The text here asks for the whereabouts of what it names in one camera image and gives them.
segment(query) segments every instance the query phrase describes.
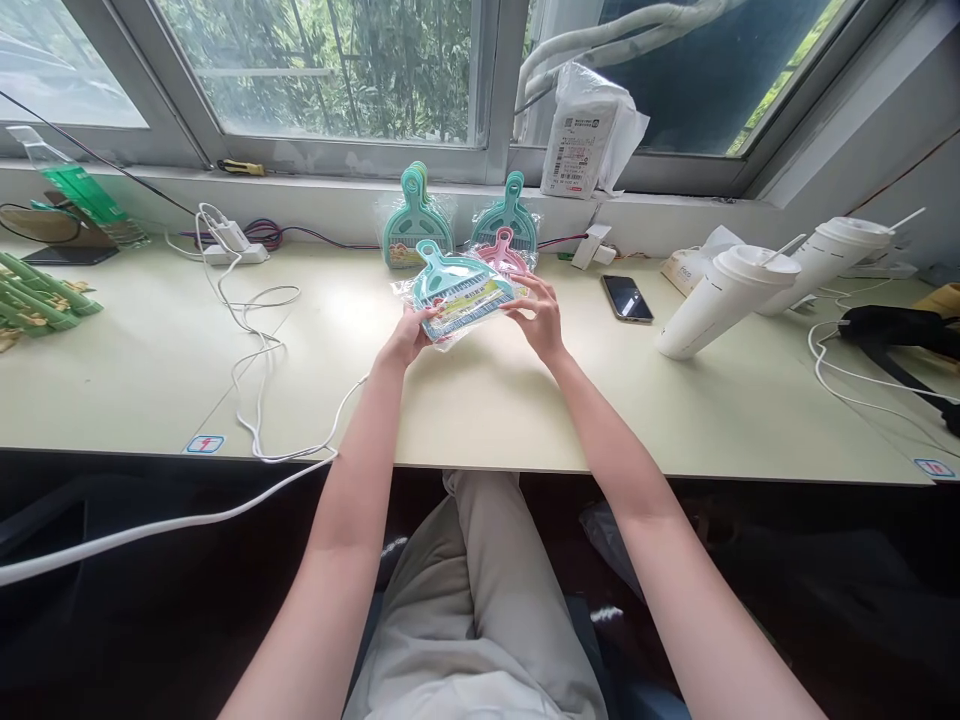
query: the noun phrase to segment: person's right hand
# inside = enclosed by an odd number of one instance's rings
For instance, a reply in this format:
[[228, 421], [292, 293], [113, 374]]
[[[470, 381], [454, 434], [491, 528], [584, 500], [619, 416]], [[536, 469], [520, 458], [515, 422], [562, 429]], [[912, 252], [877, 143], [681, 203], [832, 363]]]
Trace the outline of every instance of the person's right hand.
[[[553, 287], [536, 275], [511, 275], [510, 278], [530, 288], [534, 297], [517, 298], [500, 306], [507, 315], [517, 321], [520, 329], [544, 364], [549, 366], [562, 356], [566, 349], [560, 337], [560, 306]], [[520, 310], [529, 310], [529, 318]]]

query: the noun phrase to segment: window frame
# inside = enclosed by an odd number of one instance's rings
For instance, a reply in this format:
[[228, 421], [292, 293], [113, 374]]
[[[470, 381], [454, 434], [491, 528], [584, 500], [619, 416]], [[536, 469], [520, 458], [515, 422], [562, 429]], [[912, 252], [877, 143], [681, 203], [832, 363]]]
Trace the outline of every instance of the window frame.
[[[234, 158], [311, 175], [393, 179], [417, 159], [430, 168], [431, 180], [498, 184], [506, 179], [507, 116], [520, 73], [526, 3], [473, 0], [471, 47], [476, 62], [471, 62], [470, 108], [471, 128], [480, 138], [478, 147], [227, 133], [153, 0], [124, 3], [118, 11], [127, 26], [135, 28], [134, 39], [213, 161]], [[489, 95], [475, 92], [488, 86]]]
[[[181, 122], [149, 66], [144, 63], [113, 8], [102, 0], [61, 1], [148, 127], [57, 124], [108, 159], [124, 163], [205, 167], [206, 161], [199, 146]], [[3, 124], [14, 123], [36, 128], [48, 141], [60, 149], [66, 149], [73, 157], [83, 155], [74, 145], [65, 147], [66, 141], [39, 120], [4, 121]], [[0, 131], [0, 155], [26, 157], [23, 146], [3, 131]]]
[[[758, 134], [739, 157], [641, 150], [627, 163], [616, 188], [626, 192], [750, 199], [754, 181], [800, 127], [820, 98], [883, 25], [900, 0], [861, 0], [832, 38], [811, 58], [804, 77], [777, 99]], [[546, 148], [511, 145], [508, 170], [539, 185]]]
[[[540, 183], [545, 148], [511, 144], [513, 105], [522, 63], [528, 2], [473, 0], [470, 131], [477, 147], [356, 139], [288, 139], [225, 133], [155, 0], [62, 0], [149, 129], [65, 128], [121, 162], [210, 169], [232, 157], [278, 170], [343, 178], [398, 178], [411, 160], [430, 168], [432, 181], [500, 185], [521, 170]], [[770, 109], [740, 157], [641, 151], [618, 189], [651, 194], [756, 196], [756, 180], [772, 172], [778, 151], [793, 138], [826, 91], [903, 0], [860, 0], [824, 42], [809, 69]], [[478, 89], [490, 88], [488, 92]], [[41, 132], [39, 122], [29, 123]], [[0, 133], [0, 155], [23, 157]]]

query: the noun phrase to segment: windowsill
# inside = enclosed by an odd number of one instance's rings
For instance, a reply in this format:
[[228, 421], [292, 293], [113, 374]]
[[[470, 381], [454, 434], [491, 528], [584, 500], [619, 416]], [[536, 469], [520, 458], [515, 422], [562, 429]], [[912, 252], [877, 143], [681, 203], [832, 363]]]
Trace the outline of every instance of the windowsill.
[[[287, 175], [238, 177], [158, 166], [134, 166], [129, 170], [188, 208], [200, 201], [209, 202], [241, 225], [257, 217], [269, 217], [283, 225], [314, 228], [349, 244], [366, 244], [375, 239], [382, 223], [379, 216], [389, 215], [392, 204], [402, 197], [396, 181]], [[112, 168], [92, 166], [89, 172], [132, 216], [172, 229], [184, 229], [191, 224], [183, 211]], [[0, 159], [0, 197], [6, 202], [24, 204], [39, 200], [48, 188], [26, 160]], [[502, 188], [489, 185], [431, 184], [430, 189], [456, 201], [457, 238], [469, 237], [473, 217], [503, 197]], [[613, 227], [608, 237], [624, 254], [643, 252], [651, 257], [667, 257], [674, 250], [700, 245], [720, 224], [748, 242], [772, 247], [779, 239], [771, 231], [781, 211], [764, 202], [731, 203], [634, 193], [610, 200], [577, 200], [545, 196], [537, 188], [525, 188], [522, 197], [527, 208], [541, 216], [540, 236], [544, 239], [582, 233], [594, 218], [597, 206], [602, 205], [594, 221]], [[551, 249], [563, 251], [572, 247], [558, 245]]]

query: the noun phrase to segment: cup lid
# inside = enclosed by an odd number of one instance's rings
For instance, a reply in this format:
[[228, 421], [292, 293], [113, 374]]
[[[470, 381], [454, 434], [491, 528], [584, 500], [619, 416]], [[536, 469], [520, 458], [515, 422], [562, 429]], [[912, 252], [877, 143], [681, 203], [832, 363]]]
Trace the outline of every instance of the cup lid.
[[817, 232], [832, 240], [879, 249], [890, 242], [890, 228], [869, 220], [839, 217], [823, 223]]
[[791, 285], [803, 269], [793, 258], [779, 255], [776, 251], [755, 245], [734, 245], [720, 253], [717, 260], [724, 269], [757, 282], [774, 285]]

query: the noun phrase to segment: glass pane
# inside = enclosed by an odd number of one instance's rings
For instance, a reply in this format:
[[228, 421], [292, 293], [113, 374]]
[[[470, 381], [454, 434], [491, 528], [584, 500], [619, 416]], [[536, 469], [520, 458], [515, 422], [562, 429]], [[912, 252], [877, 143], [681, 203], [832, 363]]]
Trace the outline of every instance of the glass pane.
[[[0, 87], [64, 125], [145, 128], [147, 123], [61, 0], [0, 2]], [[0, 122], [36, 122], [0, 98]]]
[[472, 0], [159, 0], [224, 131], [472, 144]]
[[[650, 116], [641, 150], [742, 155], [764, 117], [859, 2], [674, 0], [684, 10], [668, 16], [661, 0], [584, 0], [575, 9], [565, 0], [531, 0], [525, 57], [557, 35], [650, 10], [645, 23], [626, 35], [549, 58], [533, 70], [518, 106], [533, 103], [519, 144], [546, 145], [556, 110], [546, 73], [578, 58], [629, 90], [637, 109]], [[520, 123], [515, 127], [519, 133]]]

